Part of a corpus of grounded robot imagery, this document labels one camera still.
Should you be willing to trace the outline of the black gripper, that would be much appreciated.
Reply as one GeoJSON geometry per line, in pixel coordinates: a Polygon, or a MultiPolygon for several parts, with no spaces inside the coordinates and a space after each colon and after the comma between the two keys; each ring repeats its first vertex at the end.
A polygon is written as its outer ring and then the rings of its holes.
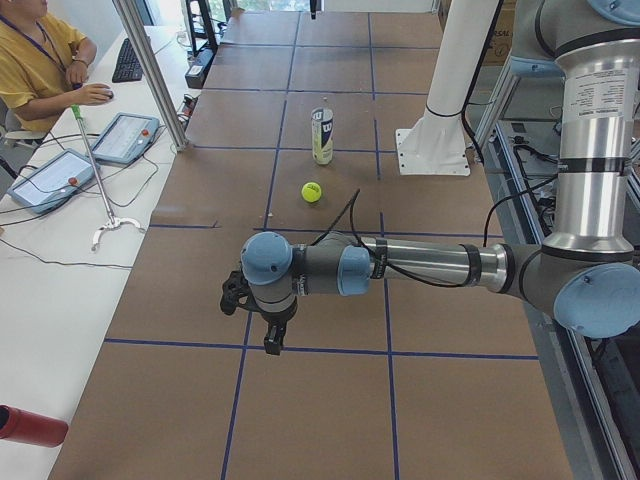
{"type": "Polygon", "coordinates": [[[270,325],[263,340],[267,354],[281,354],[284,347],[287,324],[297,313],[297,307],[297,298],[291,297],[285,304],[270,305],[269,310],[261,312],[262,318],[270,325]]]}

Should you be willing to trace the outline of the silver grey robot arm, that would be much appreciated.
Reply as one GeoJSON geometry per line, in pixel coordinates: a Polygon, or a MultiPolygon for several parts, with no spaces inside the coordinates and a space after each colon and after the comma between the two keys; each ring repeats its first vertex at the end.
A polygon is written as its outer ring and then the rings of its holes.
{"type": "Polygon", "coordinates": [[[443,245],[328,231],[292,245],[275,232],[249,238],[223,286],[221,310],[267,322],[278,354],[297,300],[360,295],[374,279],[408,278],[519,298],[579,335],[600,339],[639,320],[639,272],[623,220],[639,82],[635,1],[520,1],[514,58],[563,72],[561,143],[552,233],[538,245],[443,245]]]}

